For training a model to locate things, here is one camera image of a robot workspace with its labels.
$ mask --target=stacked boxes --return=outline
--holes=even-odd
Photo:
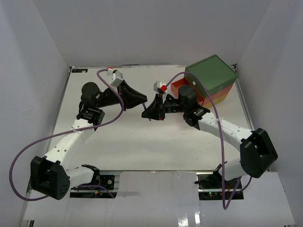
[[[204,84],[215,104],[223,101],[238,75],[225,64],[217,55],[194,63],[185,68],[185,72],[195,74]],[[198,103],[206,108],[212,104],[202,85],[191,74],[185,74],[184,78],[171,84],[171,91],[178,97],[178,89],[182,85],[191,85],[198,94]]]

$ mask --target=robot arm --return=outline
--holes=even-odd
[[[125,104],[125,111],[147,102],[147,97],[127,85],[120,72],[110,70],[112,73],[111,85],[117,88]],[[115,94],[106,89],[104,92],[98,86],[89,82],[82,87],[79,114],[72,126],[73,133],[66,134],[60,142],[43,157],[34,157],[31,161],[31,187],[45,195],[57,200],[62,199],[70,187],[81,184],[98,184],[99,169],[82,165],[73,170],[67,170],[68,163],[96,129],[76,131],[76,129],[96,126],[102,123],[105,113],[99,108],[118,104]]]
[[[197,94],[191,86],[180,87],[178,99],[175,99],[167,94],[163,85],[165,84],[162,82],[155,83],[154,90],[157,94],[152,104],[142,112],[143,118],[164,120],[165,114],[182,112],[189,126],[220,137],[217,118],[210,110],[197,103]],[[265,130],[259,128],[252,131],[225,120],[220,122],[224,141],[240,152],[240,158],[225,164],[225,180],[229,181],[243,175],[259,178],[277,160],[277,153]],[[214,174],[221,177],[221,165]]]

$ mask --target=white enclosure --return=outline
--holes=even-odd
[[[302,40],[301,0],[0,0],[1,226],[19,226],[24,202],[10,188],[9,166],[52,134],[68,66],[188,65],[212,54],[238,63],[253,123],[275,144],[273,169],[303,226]],[[46,147],[16,163],[23,195],[30,160]]]

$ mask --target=box lid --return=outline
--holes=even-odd
[[[232,85],[238,77],[216,54],[187,66],[185,71],[194,73],[205,85],[210,95]],[[207,98],[203,87],[192,75],[185,74],[185,78],[190,84],[193,84],[193,81],[195,81],[197,91],[203,98]]]

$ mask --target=orange box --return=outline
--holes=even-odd
[[[170,90],[172,91],[172,93],[174,94],[174,96],[176,98],[178,98],[178,90],[182,85],[191,85],[191,84],[185,78],[182,78],[182,79],[172,83],[170,86]],[[228,92],[231,90],[231,88],[232,88],[232,85],[213,94],[211,97],[212,97],[212,100],[214,101],[214,103],[217,104],[217,103],[223,101],[226,98]],[[198,91],[195,88],[194,88],[194,90],[198,94],[197,101],[200,105],[204,106],[205,108],[212,107],[212,104],[210,103],[209,98],[204,100],[203,97],[198,93]]]

